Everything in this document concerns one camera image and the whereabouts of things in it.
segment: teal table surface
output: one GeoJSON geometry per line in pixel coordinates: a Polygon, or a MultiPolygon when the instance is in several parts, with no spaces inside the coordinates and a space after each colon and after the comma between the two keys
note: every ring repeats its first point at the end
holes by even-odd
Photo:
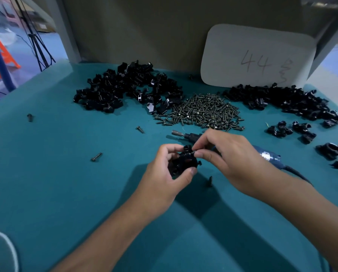
{"type": "MultiPolygon", "coordinates": [[[[144,105],[127,97],[114,114],[73,103],[87,78],[108,67],[115,68],[59,62],[0,100],[0,231],[15,244],[22,272],[47,271],[79,245],[131,195],[161,144],[186,145],[171,136],[172,129],[202,132],[193,125],[156,125],[144,105]],[[91,162],[99,152],[99,161],[91,162]]],[[[224,90],[167,74],[187,96],[224,90]]],[[[317,137],[304,145],[298,134],[278,139],[264,130],[266,122],[305,120],[273,106],[251,111],[233,104],[245,130],[231,132],[281,155],[338,206],[338,170],[314,150],[338,144],[338,126],[311,122],[317,137]]],[[[238,192],[208,162],[198,171],[169,210],[134,240],[115,271],[326,271],[312,244],[274,209],[238,192]],[[210,176],[214,187],[206,188],[210,176]]],[[[12,265],[0,239],[0,271],[13,271],[12,265]]]]}

